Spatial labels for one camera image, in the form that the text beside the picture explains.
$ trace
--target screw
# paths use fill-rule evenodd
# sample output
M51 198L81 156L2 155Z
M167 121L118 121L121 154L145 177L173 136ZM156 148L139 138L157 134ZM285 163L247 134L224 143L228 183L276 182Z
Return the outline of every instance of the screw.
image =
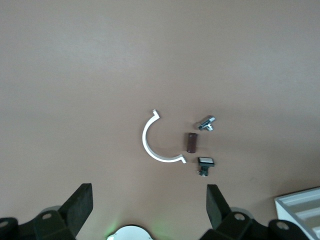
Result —
M277 227L280 228L281 230L289 230L289 226L283 222L283 221L278 221L276 223Z
M8 221L3 221L3 222L0 222L0 228L4 228L5 226L8 225Z
M47 213L47 214L45 214L45 215L42 216L42 219L43 219L43 220L46 220L46 219L49 219L49 218L51 218L51 217L52 217L52 214L51 214L51 213Z
M245 216L243 216L241 213L236 213L234 217L239 221L244 221L246 219Z

